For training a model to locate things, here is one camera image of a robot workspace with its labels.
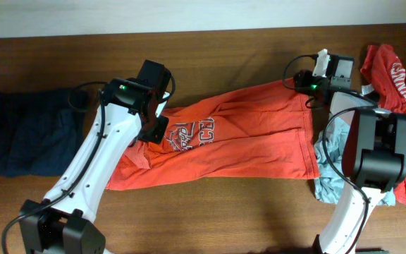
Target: black cable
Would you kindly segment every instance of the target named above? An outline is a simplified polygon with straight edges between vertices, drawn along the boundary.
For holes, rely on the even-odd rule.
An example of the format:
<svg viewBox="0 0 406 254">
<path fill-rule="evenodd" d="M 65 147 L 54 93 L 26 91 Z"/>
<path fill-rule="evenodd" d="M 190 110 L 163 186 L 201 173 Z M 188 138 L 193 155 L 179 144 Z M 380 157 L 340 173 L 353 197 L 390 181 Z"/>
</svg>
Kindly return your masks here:
<svg viewBox="0 0 406 254">
<path fill-rule="evenodd" d="M 80 112 L 80 113 L 86 113 L 87 111 L 93 109 L 93 108 L 97 105 L 98 99 L 96 99 L 96 100 L 94 101 L 94 104 L 93 104 L 92 106 L 87 107 L 87 108 L 84 108 L 84 109 L 79 109 L 79 108 L 77 108 L 77 107 L 74 107 L 74 106 L 71 104 L 71 101 L 70 101 L 71 93 L 74 92 L 75 90 L 78 90 L 78 89 L 80 89 L 80 88 L 82 88 L 82 87 L 85 87 L 85 86 L 88 86 L 88 85 L 105 85 L 105 84 L 107 84 L 107 82 L 104 82 L 104 81 L 92 81 L 92 82 L 83 83 L 83 84 L 81 84 L 81 85 L 79 85 L 79 86 L 77 86 L 77 87 L 72 88 L 72 89 L 70 90 L 70 93 L 68 94 L 68 98 L 67 98 L 68 106 L 69 106 L 72 110 L 74 110 L 74 111 L 76 111 L 76 112 Z"/>
<path fill-rule="evenodd" d="M 309 87 L 290 87 L 289 85 L 286 85 L 286 73 L 288 72 L 289 66 L 290 66 L 291 64 L 293 64 L 294 61 L 296 61 L 296 60 L 298 60 L 298 59 L 301 59 L 301 58 L 304 58 L 304 57 L 309 57 L 309 58 L 311 58 L 311 59 L 316 59 L 316 58 L 317 58 L 317 54 L 297 56 L 296 58 L 294 58 L 293 60 L 291 60 L 291 61 L 288 63 L 288 65 L 285 67 L 285 70 L 284 70 L 284 72 L 283 72 L 283 85 L 284 85 L 286 88 L 291 89 L 291 90 L 297 90 L 297 91 L 298 91 L 298 90 L 309 90 L 309 89 L 311 89 L 311 88 L 309 88 Z"/>
<path fill-rule="evenodd" d="M 53 206 L 53 205 L 57 204 L 58 202 L 60 202 L 61 200 L 63 200 L 66 196 L 70 195 L 71 192 L 73 191 L 73 189 L 79 184 L 81 178 L 84 176 L 87 169 L 89 168 L 89 165 L 93 160 L 93 157 L 97 153 L 99 144 L 102 141 L 102 138 L 103 138 L 103 135 L 104 135 L 104 126 L 106 125 L 105 124 L 105 122 L 106 122 L 106 113 L 104 111 L 104 101 L 103 101 L 102 92 L 99 90 L 98 94 L 99 94 L 99 102 L 100 102 L 100 106 L 101 106 L 101 124 L 100 124 L 100 128 L 99 128 L 99 134 L 98 134 L 97 141 L 96 141 L 96 143 L 95 143 L 89 157 L 87 158 L 87 161 L 85 162 L 85 165 L 82 168 L 80 174 L 78 175 L 76 180 L 74 180 L 74 182 L 72 182 L 72 184 L 70 185 L 70 187 L 67 190 L 62 190 L 62 194 L 57 199 L 52 200 L 50 203 L 45 204 L 45 205 L 43 205 L 41 207 L 38 207 L 37 209 L 34 209 L 34 210 L 28 212 L 27 214 L 17 216 L 15 219 L 12 219 L 12 221 L 10 221 L 6 225 L 6 227 L 4 228 L 4 230 L 2 232 L 2 235 L 1 235 L 1 247 L 2 247 L 2 250 L 3 250 L 4 254 L 8 254 L 8 250 L 7 250 L 7 233 L 8 233 L 8 230 L 13 225 L 17 224 L 18 222 L 20 222 L 20 221 L 22 221 L 22 220 L 24 220 L 24 219 L 26 219 L 26 218 L 34 215 L 34 214 L 45 211 L 46 209 L 50 208 L 51 206 Z"/>
<path fill-rule="evenodd" d="M 312 102 L 312 101 L 317 101 L 317 97 L 316 97 L 316 96 L 310 97 L 310 98 L 304 103 L 304 106 L 305 106 L 307 109 L 323 109 L 323 108 L 324 108 L 324 106 L 309 106 L 309 103 Z"/>
<path fill-rule="evenodd" d="M 175 93 L 175 89 L 176 89 L 175 78 L 171 75 L 170 79 L 172 80 L 172 91 L 170 92 L 170 94 L 167 97 L 159 100 L 159 103 L 168 101 L 168 99 L 170 99 L 173 96 L 173 94 Z"/>
<path fill-rule="evenodd" d="M 337 173 L 337 175 L 339 175 L 339 177 L 342 178 L 342 180 L 344 180 L 346 183 L 350 184 L 356 191 L 358 191 L 361 196 L 363 197 L 364 200 L 364 214 L 363 214 L 363 220 L 361 221 L 361 224 L 358 228 L 358 232 L 357 235 L 355 236 L 352 245 L 349 247 L 349 249 L 347 250 L 346 254 L 350 253 L 350 251 L 355 247 L 355 244 L 357 244 L 359 235 L 361 234 L 361 231 L 363 230 L 364 225 L 366 224 L 366 219 L 367 219 L 367 214 L 369 212 L 369 203 L 370 200 L 368 199 L 366 193 L 364 193 L 364 191 L 358 187 L 356 184 L 354 184 L 353 182 L 351 182 L 351 180 L 347 177 L 344 176 L 344 174 L 342 174 L 335 166 L 335 164 L 331 161 L 330 155 L 328 154 L 328 150 L 327 150 L 327 144 L 326 144 L 326 134 L 327 134 L 327 129 L 328 126 L 330 126 L 330 123 L 333 122 L 333 120 L 345 113 L 348 113 L 350 111 L 354 111 L 356 109 L 374 109 L 376 108 L 376 106 L 365 106 L 365 107 L 355 107 L 355 108 L 349 108 L 349 109 L 344 109 L 339 111 L 338 113 L 334 114 L 329 120 L 328 120 L 328 124 L 327 127 L 325 127 L 324 132 L 322 134 L 322 147 L 324 148 L 324 154 L 326 157 L 327 162 L 330 164 L 331 168 Z"/>
</svg>

